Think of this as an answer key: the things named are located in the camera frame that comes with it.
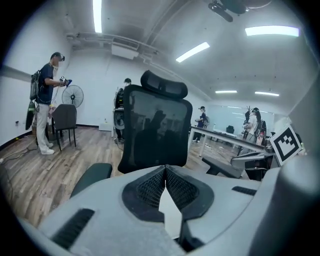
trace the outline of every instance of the gray chair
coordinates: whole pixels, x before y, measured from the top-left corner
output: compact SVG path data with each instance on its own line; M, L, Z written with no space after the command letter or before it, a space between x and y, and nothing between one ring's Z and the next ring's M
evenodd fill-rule
M59 145L61 151L61 145L59 140L58 132L62 130L68 130L69 132L69 142L71 145L70 130L73 130L73 140L74 146L76 147L76 134L75 128L77 123L77 109L72 104L60 104L55 111L52 113L52 118L54 121L53 128L55 131L56 142Z

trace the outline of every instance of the white table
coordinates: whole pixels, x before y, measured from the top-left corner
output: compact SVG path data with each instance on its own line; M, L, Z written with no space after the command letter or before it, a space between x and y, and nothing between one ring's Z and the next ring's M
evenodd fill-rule
M188 152L191 146L191 142L193 140L194 134L196 133L200 133L200 134L204 134L204 139L203 139L203 143L202 143L202 147L199 153L199 157L202 156L205 146L206 146L206 140L207 140L207 136L208 137L214 137L217 138L219 140L225 141L225 142L229 142L232 143L234 145L238 145L241 146L243 148L247 148L253 151L262 151L264 150L263 146L259 146L256 144L252 144L250 142L247 142L243 139L239 139L237 138L236 135L232 134L232 136L230 136L229 134L231 133L226 133L226 132L217 132L217 131L210 131L210 130L206 130L203 128L199 128L199 127L191 127L191 131L190 131L190 136L189 136L189 140L188 140Z

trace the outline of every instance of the mesh chair back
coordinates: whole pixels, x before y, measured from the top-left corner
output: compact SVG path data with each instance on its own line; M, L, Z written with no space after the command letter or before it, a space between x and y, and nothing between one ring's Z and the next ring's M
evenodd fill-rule
M72 104L60 104L52 113L56 130L73 129L77 123L77 109Z
M129 85L124 89L123 108L125 143L120 172L186 164L193 110L188 101Z

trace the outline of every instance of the floor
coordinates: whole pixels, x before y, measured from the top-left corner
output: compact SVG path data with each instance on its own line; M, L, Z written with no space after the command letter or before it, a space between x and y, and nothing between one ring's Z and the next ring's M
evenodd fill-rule
M69 143L67 133L63 136L61 152L53 141L53 155L41 155L32 135L0 151L0 158L19 152L11 155L9 159L12 160L1 166L1 186L15 214L35 227L53 209L69 199L75 184L92 164L110 163L113 166L111 177L123 175L117 169L122 150L114 143L111 132L79 127L75 130L75 137L76 147L73 139ZM231 146L221 142L207 140L207 144L203 155L208 154L223 163L229 164L230 159L236 155ZM20 151L28 145L31 151L19 157L26 152ZM206 172L209 169L199 157L201 145L201 142L192 142L186 168L196 172Z

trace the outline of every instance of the ceiling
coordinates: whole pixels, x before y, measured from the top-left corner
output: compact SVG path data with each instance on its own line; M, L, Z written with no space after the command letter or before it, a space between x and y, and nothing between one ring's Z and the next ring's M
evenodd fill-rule
M102 35L95 33L91 0L57 0L55 9L74 49L110 50L113 38L137 43L139 56L193 85L207 100L270 101L288 107L308 91L315 61L302 24L279 0L233 16L229 23L208 8L210 0L102 0ZM299 37L247 36L245 28L282 25L297 27ZM178 63L176 58L207 42L210 48ZM238 90L236 95L216 90ZM258 96L254 91L279 93Z

